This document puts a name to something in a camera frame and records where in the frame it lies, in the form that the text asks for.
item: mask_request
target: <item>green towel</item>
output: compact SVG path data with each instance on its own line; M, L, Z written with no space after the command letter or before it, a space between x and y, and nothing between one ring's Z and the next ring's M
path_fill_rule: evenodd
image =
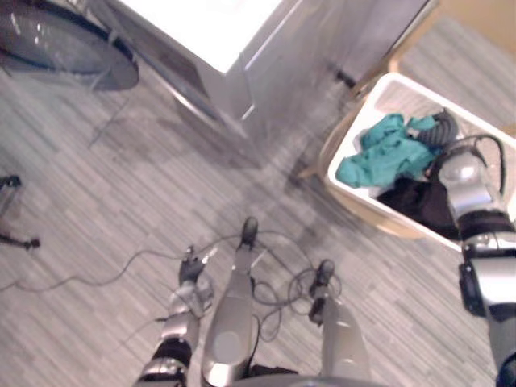
M437 151L408 138L407 127L425 131L435 124L431 116L412 118L405 125L402 115L386 115L360 139L362 153L342 161L337 169L337 179L358 188L385 187L397 177L420 176L437 156Z

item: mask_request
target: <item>cord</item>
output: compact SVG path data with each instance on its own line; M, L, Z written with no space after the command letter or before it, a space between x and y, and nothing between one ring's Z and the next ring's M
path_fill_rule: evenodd
M503 148L503 144L501 141L495 137L494 135L469 135L467 137L464 137L463 139L457 139L451 143L449 143L445 149L443 150L442 156L445 156L447 153L450 152L450 150L457 146L457 144L465 143L466 141L469 141L471 139L474 139L474 147L478 149L477 145L478 142L483 139L491 139L497 146L498 146L498 154L500 158L500 195L503 197L504 192L506 190L506 156Z
M260 335L261 335L261 322L260 322L260 318L256 314L254 314L252 317L254 317L255 320L256 320L257 332L256 332L255 345L252 348L251 357L249 357L248 371L251 369L251 362L252 362L252 359L255 357L256 349L258 348L258 343L260 342Z
M258 234L260 235L265 235L265 234L272 234L272 235L277 235L277 236L280 236L284 239L287 239L292 245L294 245L298 250L299 252L301 253L302 257L306 260L306 262L308 263L308 265L313 268L314 267L314 264L312 263L311 259L308 257L308 255L306 254L306 252L302 249L301 246L299 246L299 242L297 240L295 240L294 238L292 238L291 236L288 236L287 234L284 234L283 232L280 232L280 231L274 231L274 230L263 230L263 231L258 231Z
M218 239L214 240L213 242L208 243L206 246L201 248L201 250L199 250L197 253L205 252L205 251L211 249L214 245L216 245L218 243L221 243L221 242L223 242L225 240L233 239L233 238L236 238L236 237L240 237L240 235L228 235L228 236L223 236L221 238L218 238ZM164 254L162 252L156 252L154 250L143 249L143 250L140 250L140 251L136 252L131 258L129 258L129 260L125 263L125 265L123 266L123 268L122 268L122 270L120 272L118 272L115 276L113 276L112 278L109 278L109 279L107 279L105 281L91 281L91 280L85 279L83 277L80 277L80 276L74 274L74 275L72 275L70 277L66 277L63 280L56 282L53 285L50 285L50 286L38 289L38 288L31 288L29 286L25 286L25 285L22 284L22 282L20 280L16 280L16 281L13 281L10 284L5 285L2 288L0 288L0 293L5 292L5 291L7 291L8 289L11 289L11 288L16 288L18 290L22 290L23 292L27 292L27 293L45 293L45 292L48 292L48 291L60 288L61 286L66 285L66 284L68 284L71 281L76 281L76 282L79 282L79 283L81 283L83 285L93 286L93 287L96 287L96 288L100 288L100 287L103 287L103 286L108 286L108 285L111 285L111 284L115 283L116 281L118 281L123 276L123 274L129 269L131 264L139 256L142 256L144 254L149 254L149 255L153 255L153 256L159 256L161 258L166 258L166 259L169 259L169 260L182 260L183 259L182 256L170 256L170 255Z
M281 260L279 256L274 256L273 253L271 253L271 256L273 256L276 260L279 260L282 263L282 266L286 266L285 263ZM288 290L287 290L287 298L281 300L276 292L276 290L273 288L271 284L269 284L267 281L258 281L254 284L253 292L252 292L252 298L255 302L258 304L261 304L263 306L270 306L272 309L261 319L261 326L262 328L267 324L267 321L277 314L277 322L276 325L274 325L273 331L269 336L266 336L264 334L264 330L260 330L260 338L266 342L270 343L272 342L280 333L281 329L281 323L283 320L283 309L288 307L290 308L293 313L300 315L300 316L307 316L309 314L309 311L302 312L299 311L297 308L294 307L295 302L299 301L302 298L308 298L310 299L310 296L308 294L308 290L304 290L302 287L302 278L307 276L308 274L314 274L317 272L315 268L313 268L313 265L310 268L305 268L290 280L288 284ZM342 293L342 281L340 278L336 275L333 276L335 280L337 281L338 290L335 291L335 287L331 284L331 289L333 290L334 296L338 297ZM294 285L296 285L296 290L298 293L296 295L293 295L293 289ZM268 301L264 300L263 298L260 298L256 295L256 289L260 286L264 286L273 296L274 301Z

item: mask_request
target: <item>laundry basket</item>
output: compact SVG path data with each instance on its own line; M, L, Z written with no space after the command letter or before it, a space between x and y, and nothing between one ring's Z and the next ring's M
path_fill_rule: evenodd
M429 237L450 248L460 250L457 242L442 237L375 199L390 187L384 189L377 187L354 189L337 180L335 176L343 158L360 152L360 137L363 132L387 114L401 113L408 119L409 117L435 114L443 108L447 108L455 116L459 124L460 136L485 133L495 135L504 144L507 168L504 202L507 205L510 219L514 221L516 215L516 173L514 172L516 140L455 103L399 73L388 73L380 78L358 115L352 121L351 126L347 125L340 129L342 134L345 132L345 135L333 134L334 138L339 139L340 144L338 147L336 144L333 144L333 147L325 147L322 151L329 152L327 149L330 149L331 154L333 154L323 180L326 188L343 206L376 227L399 236ZM493 178L493 183L496 186L499 183L500 176L500 161L496 146L489 144L489 141L486 140L481 141L479 148L485 156L489 166L489 175Z

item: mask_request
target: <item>gray carpet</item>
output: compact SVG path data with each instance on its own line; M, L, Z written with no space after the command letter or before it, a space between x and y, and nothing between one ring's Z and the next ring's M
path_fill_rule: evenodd
M473 31L444 20L410 51L404 72L494 125L514 121L510 58ZM345 98L338 87L330 95ZM398 386L493 385L495 370L481 319L461 305L461 257L430 240L404 240L340 208L316 180L293 176L315 157L343 113L328 98L281 130L281 149L261 169L228 167L211 138L188 128L172 97L142 66L133 90L92 94L0 72L0 171L23 189L2 216L13 236L38 235L26 253L0 246L0 286L23 278L44 287L78 274L114 276L148 248L181 256L239 231L249 214L290 235L313 262L333 259L341 299L360 322L373 379ZM295 272L305 267L287 239L261 235ZM207 273L220 296L236 241L221 243ZM0 385L126 386L149 359L178 263L141 256L113 285L71 282L43 294L0 294ZM257 279L285 292L290 274L271 256ZM210 316L206 316L205 330ZM285 312L281 332L256 361L317 372L319 329ZM202 342L190 370L198 385Z

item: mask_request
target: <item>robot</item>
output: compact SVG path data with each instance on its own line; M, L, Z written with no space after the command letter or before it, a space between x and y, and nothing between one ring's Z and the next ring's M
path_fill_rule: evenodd
M434 167L447 189L448 205L460 231L464 262L459 266L464 307L489 325L498 370L497 387L516 385L516 230L493 187L481 154L474 147L444 152ZM331 296L335 266L323 261L310 287L310 321L322 325L322 369L300 376L272 369L253 374L252 278L258 223L243 225L231 277L214 314L202 359L202 383L223 387L374 387L360 328L350 311ZM190 254L181 263L179 289L173 293L159 343L134 387L186 387L189 362L198 344L199 324L211 303L210 287L199 283L207 258Z

